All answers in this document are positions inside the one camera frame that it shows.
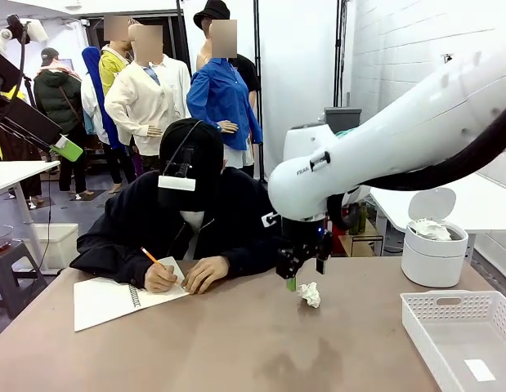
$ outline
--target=white table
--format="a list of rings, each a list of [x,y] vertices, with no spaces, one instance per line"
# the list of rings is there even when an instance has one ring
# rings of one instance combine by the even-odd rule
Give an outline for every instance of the white table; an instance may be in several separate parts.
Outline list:
[[[52,169],[53,167],[57,167],[58,165],[60,165],[59,161],[49,163],[43,161],[0,162],[0,193],[6,192],[11,187],[15,188],[18,208],[22,214],[29,239],[33,244],[34,259],[37,261],[37,264],[40,265],[40,270],[42,272],[47,272],[47,268],[45,265],[40,264],[42,262],[42,249],[37,233],[33,227],[33,219],[31,218],[27,203],[25,202],[25,196],[24,192],[22,192],[20,182],[26,178]]]
[[[465,260],[470,261],[476,234],[488,234],[491,231],[506,232],[506,189],[479,174],[472,174],[444,187],[456,193],[455,208],[446,217],[446,221],[454,223],[468,233]],[[410,201],[418,192],[372,188],[370,193],[378,207],[376,229],[383,238],[387,231],[387,219],[398,230],[405,232],[410,222]]]

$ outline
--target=spiral notebook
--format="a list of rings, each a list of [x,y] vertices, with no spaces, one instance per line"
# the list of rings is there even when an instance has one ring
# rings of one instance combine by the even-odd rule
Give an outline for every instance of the spiral notebook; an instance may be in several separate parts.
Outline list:
[[[172,265],[180,281],[184,279],[172,257],[159,261]],[[82,331],[107,323],[151,306],[160,305],[187,296],[183,288],[175,285],[169,292],[153,294],[130,284],[120,284],[106,278],[94,278],[74,284],[74,331]]]

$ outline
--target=dark green jacket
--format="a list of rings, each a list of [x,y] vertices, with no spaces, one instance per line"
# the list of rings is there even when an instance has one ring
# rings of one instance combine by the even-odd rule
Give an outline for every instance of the dark green jacket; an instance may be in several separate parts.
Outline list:
[[[83,116],[81,85],[82,83],[77,78],[65,72],[45,70],[34,79],[34,99],[38,110],[60,125],[63,135],[68,135],[81,123],[69,107],[59,87],[64,90],[77,115]]]

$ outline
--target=tabletop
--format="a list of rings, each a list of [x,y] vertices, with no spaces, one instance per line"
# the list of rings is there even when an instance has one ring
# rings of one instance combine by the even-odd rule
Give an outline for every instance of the tabletop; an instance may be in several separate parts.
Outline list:
[[[457,198],[446,221],[469,234],[506,232],[506,188],[479,174],[471,174],[444,187],[452,189]],[[372,188],[370,193],[392,225],[405,232],[410,223],[410,201],[418,192]]]
[[[0,335],[0,391],[439,390],[401,325],[400,294],[427,289],[399,257],[308,261],[319,309],[270,271],[74,332],[86,278],[66,269]],[[457,288],[490,290],[467,264]]]
[[[7,189],[18,181],[60,165],[59,161],[13,161],[0,162],[0,190]]]

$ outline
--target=plastic stool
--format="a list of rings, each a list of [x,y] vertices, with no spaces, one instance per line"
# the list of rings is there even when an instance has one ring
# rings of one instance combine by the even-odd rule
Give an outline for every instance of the plastic stool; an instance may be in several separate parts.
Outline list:
[[[34,272],[15,272],[12,270],[22,257],[27,257],[33,266]],[[22,289],[18,284],[19,278],[30,278],[34,281],[28,287]],[[11,245],[0,252],[0,308],[6,308],[10,319],[14,319],[32,298],[35,298],[47,287],[37,263],[29,253],[28,248],[20,240],[13,240]]]

